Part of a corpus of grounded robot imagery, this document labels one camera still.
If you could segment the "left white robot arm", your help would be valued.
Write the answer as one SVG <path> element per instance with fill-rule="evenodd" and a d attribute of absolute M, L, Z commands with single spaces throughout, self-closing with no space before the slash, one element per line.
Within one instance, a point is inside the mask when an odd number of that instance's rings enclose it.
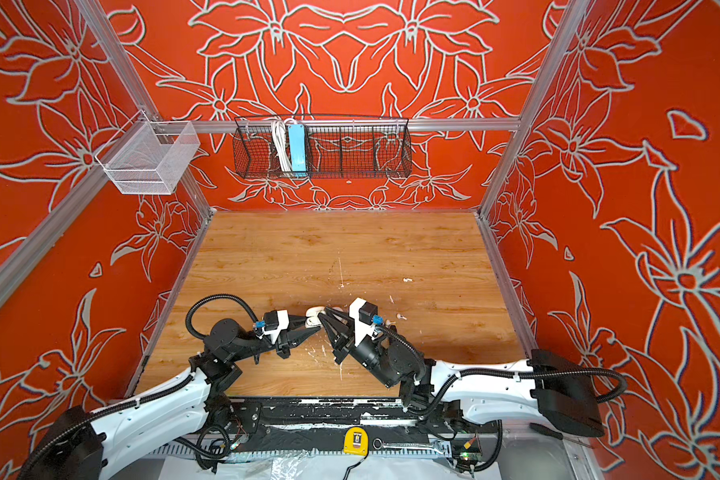
<path fill-rule="evenodd" d="M 218 321 L 181 374 L 142 393 L 87 412 L 64 412 L 32 451 L 21 479 L 109 479 L 157 448 L 177 442 L 203 464 L 225 459 L 242 433 L 226 392 L 241 376 L 239 361 L 291 349 L 319 331 L 301 316 L 277 311 L 247 331 L 233 319 Z"/>

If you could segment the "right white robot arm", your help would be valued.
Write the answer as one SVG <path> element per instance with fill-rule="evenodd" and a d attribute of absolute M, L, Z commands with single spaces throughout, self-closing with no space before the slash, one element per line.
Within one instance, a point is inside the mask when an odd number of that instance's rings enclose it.
<path fill-rule="evenodd" d="M 422 421 L 455 408 L 468 424 L 544 419 L 562 433 L 598 438 L 605 433 L 600 405 L 627 389 L 613 370 L 576 365 L 541 349 L 496 365 L 428 359 L 366 301 L 351 312 L 313 307 L 307 317 L 324 328 L 336 363 L 352 358 L 385 387 L 398 388 L 403 409 Z"/>

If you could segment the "white earbud charging case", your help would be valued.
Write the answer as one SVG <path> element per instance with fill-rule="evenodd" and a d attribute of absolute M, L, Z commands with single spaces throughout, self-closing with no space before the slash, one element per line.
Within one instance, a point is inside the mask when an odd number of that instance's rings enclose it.
<path fill-rule="evenodd" d="M 315 306 L 309 308 L 306 313 L 305 326 L 307 328 L 320 328 L 322 326 L 319 315 L 325 312 L 324 306 Z"/>

